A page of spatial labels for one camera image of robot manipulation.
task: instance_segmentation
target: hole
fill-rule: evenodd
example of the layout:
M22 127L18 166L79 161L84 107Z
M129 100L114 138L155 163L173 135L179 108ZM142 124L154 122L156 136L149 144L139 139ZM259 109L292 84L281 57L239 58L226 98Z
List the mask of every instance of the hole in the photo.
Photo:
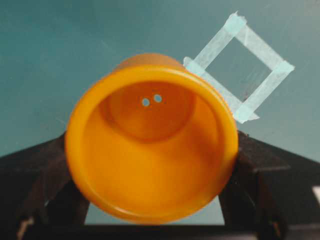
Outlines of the hole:
M156 103L161 103L161 102L162 102L162 96L159 95L159 94L155 94L155 95L153 96L153 99L154 99L154 101L155 101Z
M142 99L142 105L143 105L144 107L148 107L148 106L150 105L149 99L148 99L148 98Z

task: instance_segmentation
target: orange cylinder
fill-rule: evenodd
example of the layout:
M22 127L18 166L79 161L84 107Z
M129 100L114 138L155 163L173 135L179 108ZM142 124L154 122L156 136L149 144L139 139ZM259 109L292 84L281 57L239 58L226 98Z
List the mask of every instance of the orange cylinder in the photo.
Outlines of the orange cylinder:
M65 135L71 176L96 206L140 224L199 210L232 174L235 121L223 98L176 60L122 62L77 103Z

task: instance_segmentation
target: tape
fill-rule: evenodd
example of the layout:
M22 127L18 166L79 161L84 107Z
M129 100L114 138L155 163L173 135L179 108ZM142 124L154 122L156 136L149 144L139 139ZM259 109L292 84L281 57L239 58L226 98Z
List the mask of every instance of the tape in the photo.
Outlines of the tape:
M197 64L190 57L186 56L183 59L184 67L191 73L201 77L208 84L214 87L220 95L223 97L224 101L228 104L228 107L232 113L235 113L237 109L243 104L236 96L234 96L228 89L226 89L220 82L218 82L213 76L211 76L206 70L204 70L199 64ZM255 113L252 113L248 118L249 120L259 119Z
M282 61L256 90L243 102L233 117L240 123L249 119L252 113L264 102L264 100L279 86L279 84L291 73L295 67L287 61Z
M246 23L246 19L238 16L237 12L231 14L223 27L195 57L194 61L203 69L206 69L241 29L246 26Z
M269 69L270 75L250 95L245 102L241 102L213 76L206 72L206 68L221 53L228 43L236 38L251 53L261 60ZM208 42L201 52L192 60L190 57L183 59L185 68L193 74L202 77L211 84L227 102L233 117L239 123L258 119L254 111L277 88L277 86L292 72L295 67L278 55L260 36L249 26L245 17L237 12L232 13L223 27Z
M235 38L271 70L283 61L283 58L247 25Z

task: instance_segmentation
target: orange cup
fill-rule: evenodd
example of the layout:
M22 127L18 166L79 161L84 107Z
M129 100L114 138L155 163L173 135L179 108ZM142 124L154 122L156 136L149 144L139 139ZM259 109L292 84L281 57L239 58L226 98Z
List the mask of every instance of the orange cup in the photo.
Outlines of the orange cup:
M148 53L125 60L85 93L65 150L91 202L130 222L163 224L222 191L238 135L215 89L176 60Z

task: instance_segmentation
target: teal surface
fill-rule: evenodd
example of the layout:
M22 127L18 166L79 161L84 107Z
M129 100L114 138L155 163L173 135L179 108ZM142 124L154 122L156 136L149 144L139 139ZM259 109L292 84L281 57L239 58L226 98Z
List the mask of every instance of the teal surface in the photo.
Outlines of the teal surface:
M319 161L318 0L1 0L0 156L61 135L77 100L124 59L194 58L235 11L295 66L260 119L238 128ZM235 39L207 71L241 100L270 73ZM91 206L86 222L120 221ZM219 204L178 223L222 224Z

